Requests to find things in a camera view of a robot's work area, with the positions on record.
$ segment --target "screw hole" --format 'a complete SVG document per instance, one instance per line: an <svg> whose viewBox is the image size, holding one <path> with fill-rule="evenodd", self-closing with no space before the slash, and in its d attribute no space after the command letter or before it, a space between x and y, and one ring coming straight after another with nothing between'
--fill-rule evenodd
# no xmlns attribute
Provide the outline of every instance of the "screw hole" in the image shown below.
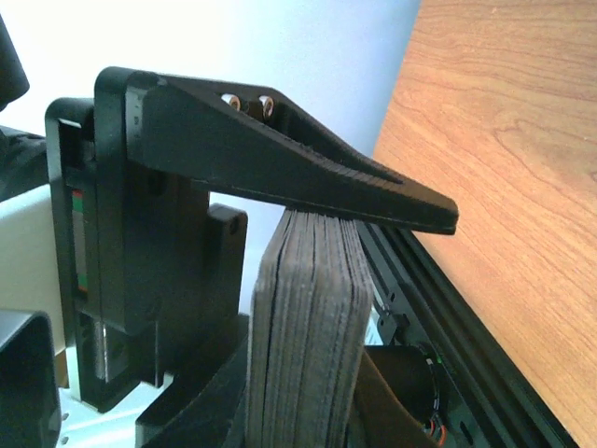
<svg viewBox="0 0 597 448"><path fill-rule="evenodd" d="M463 435L465 436L468 444L470 446L473 446L473 443L475 441L473 440L473 436L470 435L470 432L468 432L468 428L466 427L465 422L460 422L460 430L462 431Z"/></svg>
<svg viewBox="0 0 597 448"><path fill-rule="evenodd" d="M222 95L222 100L228 103L234 110L241 110L241 100L238 96L231 93L225 93Z"/></svg>
<svg viewBox="0 0 597 448"><path fill-rule="evenodd" d="M230 235L235 234L241 227L241 221L236 217L230 222Z"/></svg>
<svg viewBox="0 0 597 448"><path fill-rule="evenodd" d="M273 114L273 100L269 96L260 96L259 101L263 105L263 118L270 119Z"/></svg>
<svg viewBox="0 0 597 448"><path fill-rule="evenodd" d="M166 192L167 177L162 171L152 171L147 178L147 191L151 196L161 196Z"/></svg>

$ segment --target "wire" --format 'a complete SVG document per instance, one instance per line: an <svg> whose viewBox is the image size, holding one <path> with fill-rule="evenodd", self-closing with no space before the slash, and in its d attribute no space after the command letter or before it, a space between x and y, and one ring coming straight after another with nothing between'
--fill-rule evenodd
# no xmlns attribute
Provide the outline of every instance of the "wire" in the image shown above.
<svg viewBox="0 0 597 448"><path fill-rule="evenodd" d="M443 446L443 444L446 441L446 437L448 436L448 429L446 429L445 425L442 425L441 427L439 427L439 430L441 431L441 437L439 438L439 442L437 443L437 445Z"/></svg>

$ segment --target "wooden surface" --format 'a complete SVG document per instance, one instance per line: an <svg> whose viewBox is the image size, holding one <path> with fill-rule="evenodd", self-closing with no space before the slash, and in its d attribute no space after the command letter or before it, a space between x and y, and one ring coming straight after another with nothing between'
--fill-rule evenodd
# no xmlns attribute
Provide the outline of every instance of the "wooden surface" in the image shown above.
<svg viewBox="0 0 597 448"><path fill-rule="evenodd" d="M421 240L597 446L597 2L423 0L376 157L458 203Z"/></svg>

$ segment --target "black part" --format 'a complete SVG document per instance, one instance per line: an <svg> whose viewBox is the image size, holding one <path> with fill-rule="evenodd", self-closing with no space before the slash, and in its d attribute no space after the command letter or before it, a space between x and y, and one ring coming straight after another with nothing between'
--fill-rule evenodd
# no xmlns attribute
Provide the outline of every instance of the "black part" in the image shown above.
<svg viewBox="0 0 597 448"><path fill-rule="evenodd" d="M110 150L126 145L130 161L193 178L209 191L455 232L458 210L451 199L363 157L278 91L117 67L98 76L95 91L96 120L103 123L98 135L114 143ZM244 101L269 95L273 116L264 122L236 111L221 100L226 92ZM106 187L116 190L121 173L104 174Z"/></svg>
<svg viewBox="0 0 597 448"><path fill-rule="evenodd" d="M135 445L144 446L160 434L217 374L247 336L247 315L236 315L191 355L174 382L136 421Z"/></svg>
<svg viewBox="0 0 597 448"><path fill-rule="evenodd" d="M81 399L100 412L140 381L160 386L237 314L247 231L244 212L209 207L192 179L126 159L118 98L104 85L94 102L57 100L46 115L65 336L76 346ZM85 291L75 190L84 203Z"/></svg>
<svg viewBox="0 0 597 448"><path fill-rule="evenodd" d="M46 140L0 126L0 202L47 183Z"/></svg>
<svg viewBox="0 0 597 448"><path fill-rule="evenodd" d="M384 302L381 321L405 315L410 322L383 342L424 343L436 354L439 414L449 433L474 446L576 446L412 232L358 229Z"/></svg>
<svg viewBox="0 0 597 448"><path fill-rule="evenodd" d="M48 316L0 310L0 446L54 447L61 425Z"/></svg>
<svg viewBox="0 0 597 448"><path fill-rule="evenodd" d="M436 390L431 366L418 347L369 346L367 353L402 406L418 422L434 414Z"/></svg>
<svg viewBox="0 0 597 448"><path fill-rule="evenodd" d="M247 348L245 338L202 392L143 446L240 448L244 438Z"/></svg>
<svg viewBox="0 0 597 448"><path fill-rule="evenodd" d="M21 98L28 90L29 81L0 15L0 110Z"/></svg>
<svg viewBox="0 0 597 448"><path fill-rule="evenodd" d="M366 444L371 448L437 447L423 432L420 423L396 399L368 351L361 358L354 389L354 406L360 416Z"/></svg>

